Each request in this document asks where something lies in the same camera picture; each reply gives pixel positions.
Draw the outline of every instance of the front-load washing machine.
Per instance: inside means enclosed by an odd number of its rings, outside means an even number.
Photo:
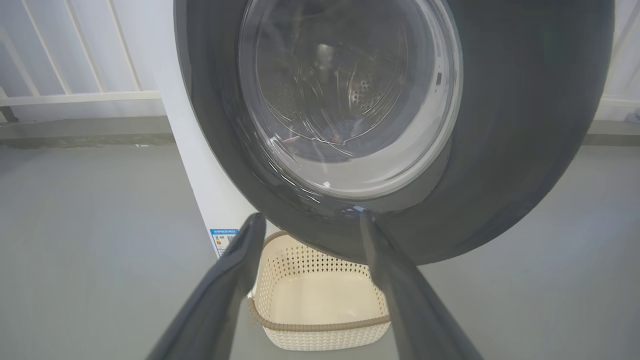
[[[159,22],[156,79],[219,255],[257,210],[268,232],[366,263],[371,212],[420,265],[490,241],[554,186],[614,19],[609,0],[175,0]]]

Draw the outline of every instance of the white plastic basket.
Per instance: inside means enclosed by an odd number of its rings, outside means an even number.
[[[286,350],[336,350],[380,339],[387,301],[366,265],[333,258],[285,232],[265,240],[249,310]]]

